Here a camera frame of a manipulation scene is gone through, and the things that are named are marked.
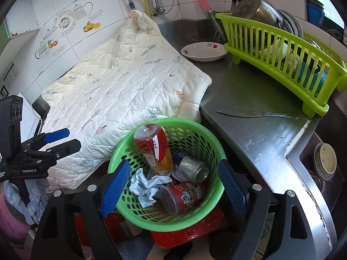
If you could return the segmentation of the left grey gloved hand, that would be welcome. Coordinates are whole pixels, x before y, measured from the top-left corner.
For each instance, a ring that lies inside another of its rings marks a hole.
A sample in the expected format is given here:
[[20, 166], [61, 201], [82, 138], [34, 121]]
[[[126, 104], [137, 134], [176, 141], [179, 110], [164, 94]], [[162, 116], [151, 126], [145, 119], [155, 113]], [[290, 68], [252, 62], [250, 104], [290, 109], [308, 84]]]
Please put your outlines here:
[[18, 188], [9, 181], [5, 181], [3, 193], [9, 212], [25, 225], [39, 224], [48, 203], [46, 194], [48, 185], [47, 179], [37, 179], [36, 184], [28, 190], [29, 203], [25, 205]]

